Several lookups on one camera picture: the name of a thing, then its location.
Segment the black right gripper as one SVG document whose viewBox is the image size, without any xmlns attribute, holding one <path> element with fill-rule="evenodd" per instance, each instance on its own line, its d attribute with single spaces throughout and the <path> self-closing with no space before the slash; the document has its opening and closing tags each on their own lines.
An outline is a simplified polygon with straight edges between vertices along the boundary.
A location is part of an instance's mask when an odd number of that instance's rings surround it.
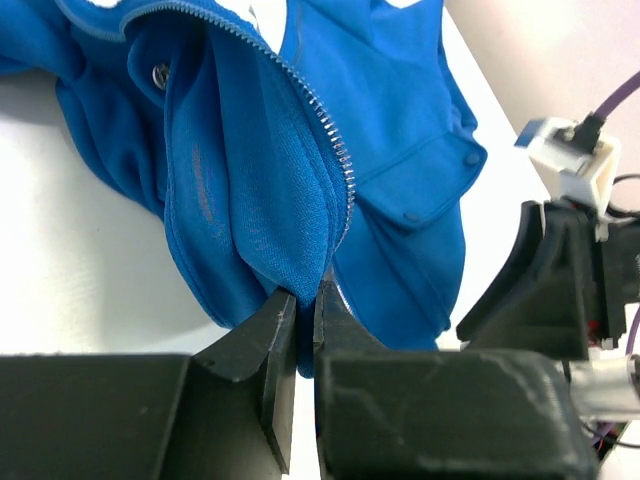
<svg viewBox="0 0 640 480">
<path fill-rule="evenodd" d="M 619 346 L 625 308 L 638 301 L 638 218 L 606 220 L 593 209 L 528 201 L 508 259 L 456 334 L 468 349 L 586 360 L 592 348 Z"/>
</svg>

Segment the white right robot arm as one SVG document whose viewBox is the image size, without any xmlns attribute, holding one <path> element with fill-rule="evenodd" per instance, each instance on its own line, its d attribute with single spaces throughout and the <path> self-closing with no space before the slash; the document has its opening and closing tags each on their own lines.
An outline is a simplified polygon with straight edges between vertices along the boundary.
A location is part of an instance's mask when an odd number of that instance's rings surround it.
<svg viewBox="0 0 640 480">
<path fill-rule="evenodd" d="M 638 221 L 527 201 L 509 257 L 456 333 L 469 349 L 529 350 L 556 361 L 587 418 L 636 419 L 638 355 L 593 359 L 589 348 L 618 347 L 625 307 L 638 300 Z"/>
</svg>

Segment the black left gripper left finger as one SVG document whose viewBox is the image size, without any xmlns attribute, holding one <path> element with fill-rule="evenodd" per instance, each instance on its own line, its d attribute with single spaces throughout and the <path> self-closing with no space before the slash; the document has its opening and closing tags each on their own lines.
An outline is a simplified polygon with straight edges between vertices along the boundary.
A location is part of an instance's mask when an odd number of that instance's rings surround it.
<svg viewBox="0 0 640 480">
<path fill-rule="evenodd" d="M 279 479 L 291 458 L 296 301 L 274 292 L 197 354 L 1 359 L 5 479 Z"/>
</svg>

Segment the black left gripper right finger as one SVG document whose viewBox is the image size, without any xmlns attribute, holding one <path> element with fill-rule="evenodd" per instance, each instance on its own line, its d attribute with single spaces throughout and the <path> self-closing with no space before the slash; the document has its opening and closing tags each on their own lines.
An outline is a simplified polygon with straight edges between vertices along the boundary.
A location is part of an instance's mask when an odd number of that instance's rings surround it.
<svg viewBox="0 0 640 480">
<path fill-rule="evenodd" d="M 321 284 L 316 441 L 325 479 L 594 479 L 568 386 L 524 351 L 397 351 Z"/>
</svg>

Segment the blue fleece zip jacket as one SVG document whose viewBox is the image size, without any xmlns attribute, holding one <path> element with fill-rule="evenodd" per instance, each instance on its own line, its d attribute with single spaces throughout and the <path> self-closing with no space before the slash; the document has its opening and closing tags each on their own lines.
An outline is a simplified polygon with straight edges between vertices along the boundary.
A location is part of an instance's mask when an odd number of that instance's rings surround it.
<svg viewBox="0 0 640 480">
<path fill-rule="evenodd" d="M 162 220 L 219 325 L 289 291 L 311 377 L 332 274 L 383 345 L 432 350 L 463 274 L 460 201 L 487 159 L 447 63 L 443 4 L 285 8 L 272 48 L 230 1 L 5 1 L 1 72 L 55 77 L 81 158 Z"/>
</svg>

